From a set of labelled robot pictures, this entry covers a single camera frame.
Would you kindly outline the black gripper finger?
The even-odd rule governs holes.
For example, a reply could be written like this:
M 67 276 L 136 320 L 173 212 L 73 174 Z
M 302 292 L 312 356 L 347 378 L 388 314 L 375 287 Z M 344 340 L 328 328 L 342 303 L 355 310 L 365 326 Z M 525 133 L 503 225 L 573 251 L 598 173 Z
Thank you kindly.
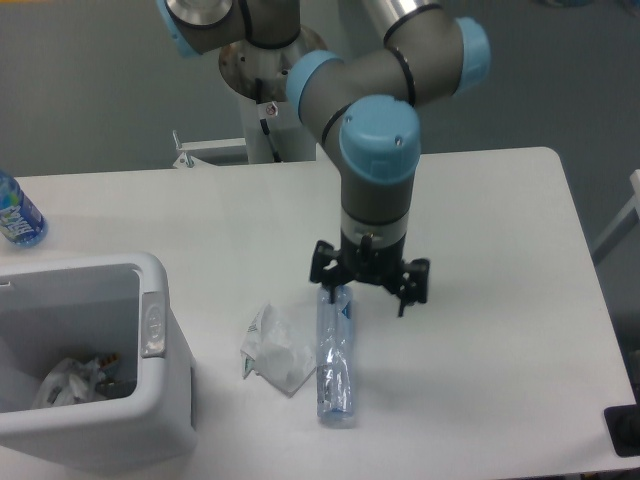
M 341 280 L 341 252 L 324 240 L 318 240 L 312 254 L 310 281 L 321 284 L 329 293 L 329 302 L 336 300 L 336 289 Z
M 388 275 L 383 287 L 399 299 L 398 316 L 403 317 L 406 307 L 428 301 L 430 260 L 419 258 L 411 262 L 400 261 Z

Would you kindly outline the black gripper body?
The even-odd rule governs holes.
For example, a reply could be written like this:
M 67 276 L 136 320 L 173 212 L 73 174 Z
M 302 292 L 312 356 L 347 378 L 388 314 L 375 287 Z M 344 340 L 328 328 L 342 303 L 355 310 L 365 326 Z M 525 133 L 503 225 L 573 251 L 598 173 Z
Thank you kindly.
M 403 281 L 403 250 L 406 237 L 394 244 L 377 248 L 354 243 L 341 233 L 339 274 L 335 283 L 346 285 L 351 281 L 377 286 L 400 286 Z

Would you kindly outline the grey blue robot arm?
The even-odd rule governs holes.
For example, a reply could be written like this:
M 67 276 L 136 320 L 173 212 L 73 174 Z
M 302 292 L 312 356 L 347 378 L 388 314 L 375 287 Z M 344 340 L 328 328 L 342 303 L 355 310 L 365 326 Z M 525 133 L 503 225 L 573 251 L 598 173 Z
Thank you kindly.
M 285 101 L 341 177 L 341 243 L 319 241 L 310 279 L 330 294 L 349 282 L 381 286 L 402 306 L 425 303 L 430 263 L 405 261 L 415 171 L 416 107 L 481 83 L 491 63 L 483 27 L 437 1 L 370 1 L 382 47 L 345 62 L 310 49 L 296 1 L 161 1 L 180 53 L 236 47 L 228 84 L 260 103 Z

